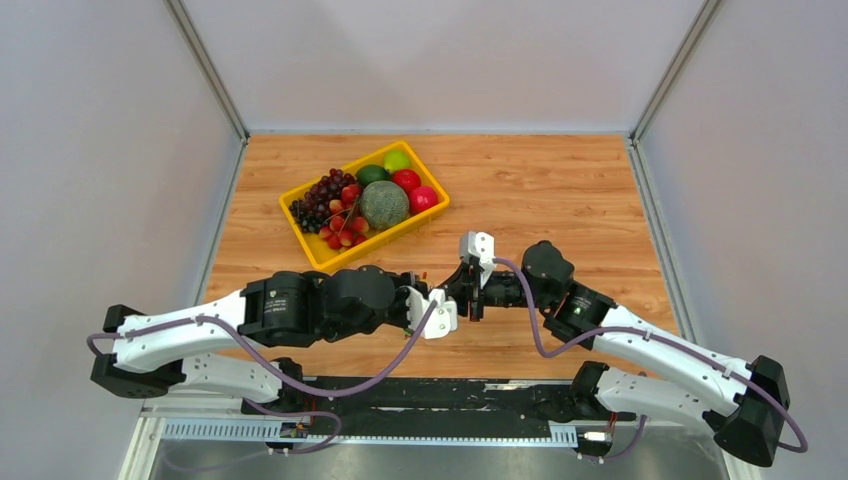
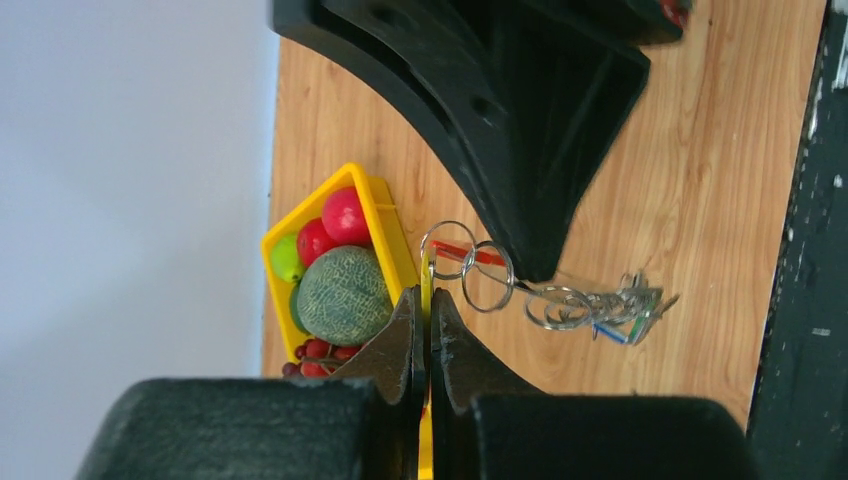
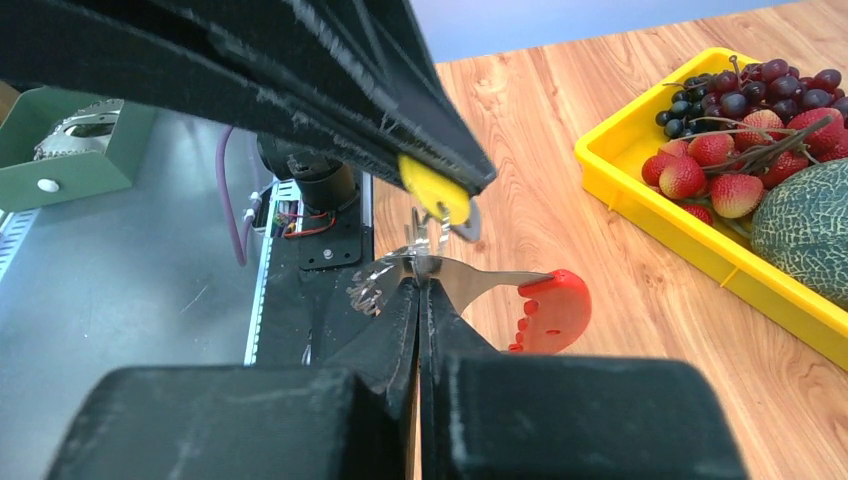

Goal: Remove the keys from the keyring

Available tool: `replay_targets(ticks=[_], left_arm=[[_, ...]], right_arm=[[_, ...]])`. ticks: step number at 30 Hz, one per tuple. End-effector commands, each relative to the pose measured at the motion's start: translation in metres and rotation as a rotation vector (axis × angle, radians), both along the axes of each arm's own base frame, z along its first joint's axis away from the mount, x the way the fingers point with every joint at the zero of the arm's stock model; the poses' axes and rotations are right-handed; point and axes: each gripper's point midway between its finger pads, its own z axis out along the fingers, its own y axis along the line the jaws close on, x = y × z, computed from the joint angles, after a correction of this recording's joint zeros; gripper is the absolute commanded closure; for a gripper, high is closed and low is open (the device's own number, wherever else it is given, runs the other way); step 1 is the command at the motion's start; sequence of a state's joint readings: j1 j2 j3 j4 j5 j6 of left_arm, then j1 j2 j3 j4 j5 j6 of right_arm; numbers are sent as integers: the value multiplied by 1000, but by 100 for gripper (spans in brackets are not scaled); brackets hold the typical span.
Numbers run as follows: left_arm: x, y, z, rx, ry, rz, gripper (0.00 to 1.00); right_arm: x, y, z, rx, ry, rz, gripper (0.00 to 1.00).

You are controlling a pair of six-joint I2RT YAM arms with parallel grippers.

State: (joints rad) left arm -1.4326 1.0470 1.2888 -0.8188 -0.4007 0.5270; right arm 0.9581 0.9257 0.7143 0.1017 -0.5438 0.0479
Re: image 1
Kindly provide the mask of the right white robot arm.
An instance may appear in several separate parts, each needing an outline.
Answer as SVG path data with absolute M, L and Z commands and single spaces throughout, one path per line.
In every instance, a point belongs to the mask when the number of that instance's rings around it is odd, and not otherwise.
M 574 271 L 547 240 L 528 247 L 515 265 L 496 257 L 490 235 L 471 232 L 461 240 L 458 268 L 439 288 L 473 321 L 487 307 L 527 309 L 537 351 L 546 358 L 580 346 L 652 373 L 645 379 L 585 362 L 570 392 L 580 415 L 607 410 L 687 425 L 712 433 L 741 461 L 773 465 L 786 446 L 783 429 L 799 430 L 778 361 L 764 355 L 746 361 L 695 345 L 578 282 Z

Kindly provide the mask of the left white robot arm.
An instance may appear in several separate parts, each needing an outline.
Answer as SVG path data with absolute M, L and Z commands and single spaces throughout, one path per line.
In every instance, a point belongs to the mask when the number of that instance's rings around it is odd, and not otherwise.
M 156 398 L 188 388 L 270 403 L 292 414 L 306 394 L 351 396 L 392 373 L 440 309 L 427 293 L 413 273 L 365 266 L 334 274 L 280 271 L 220 299 L 164 314 L 113 305 L 102 330 L 86 340 L 94 355 L 90 378 L 122 398 Z M 388 366 L 353 387 L 310 386 L 285 360 L 268 360 L 260 352 L 337 342 L 383 324 L 411 337 Z

